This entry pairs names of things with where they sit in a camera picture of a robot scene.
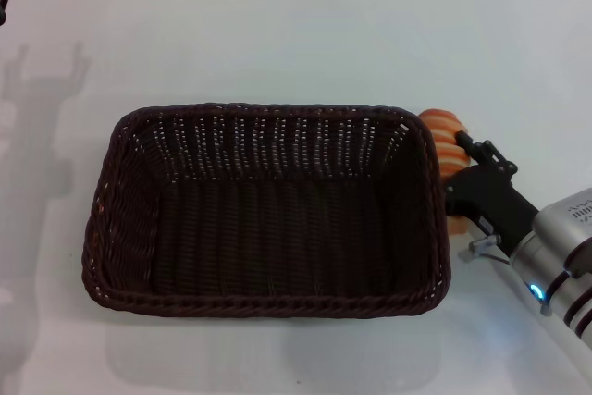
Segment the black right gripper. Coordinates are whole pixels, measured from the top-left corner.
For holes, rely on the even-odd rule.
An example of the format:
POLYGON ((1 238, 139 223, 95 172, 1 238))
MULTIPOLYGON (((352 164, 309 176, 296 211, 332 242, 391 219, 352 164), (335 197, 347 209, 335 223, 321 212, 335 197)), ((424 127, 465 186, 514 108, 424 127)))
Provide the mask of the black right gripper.
POLYGON ((446 213, 463 216, 486 235, 500 238, 499 248, 511 255, 532 231, 538 210, 513 186, 508 174, 517 165, 507 160, 490 141, 475 142, 465 131, 455 140, 478 165, 468 167, 445 181, 446 213))

